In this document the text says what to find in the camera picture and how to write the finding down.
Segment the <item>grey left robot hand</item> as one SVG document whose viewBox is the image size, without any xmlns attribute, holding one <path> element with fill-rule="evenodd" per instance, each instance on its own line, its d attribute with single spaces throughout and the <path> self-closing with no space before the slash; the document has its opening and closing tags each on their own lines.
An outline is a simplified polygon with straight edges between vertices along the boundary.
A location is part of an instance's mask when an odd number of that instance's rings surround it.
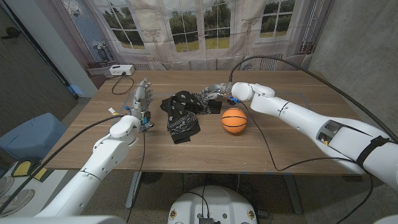
<svg viewBox="0 0 398 224">
<path fill-rule="evenodd" d="M 145 112 L 149 110 L 149 105 L 152 102 L 152 92 L 150 89 L 152 85 L 147 78 L 140 82 L 139 86 L 135 89 L 131 105 L 131 116 L 137 119 L 142 119 Z"/>
</svg>

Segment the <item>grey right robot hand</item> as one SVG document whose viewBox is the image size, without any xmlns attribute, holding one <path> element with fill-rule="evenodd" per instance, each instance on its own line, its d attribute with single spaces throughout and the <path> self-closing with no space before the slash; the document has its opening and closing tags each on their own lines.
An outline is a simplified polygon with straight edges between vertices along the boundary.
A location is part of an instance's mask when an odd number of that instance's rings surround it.
<svg viewBox="0 0 398 224">
<path fill-rule="evenodd" d="M 212 84 L 204 87 L 201 92 L 205 94 L 209 100 L 215 100 L 219 97 L 230 94 L 232 87 L 232 83 Z"/>
</svg>

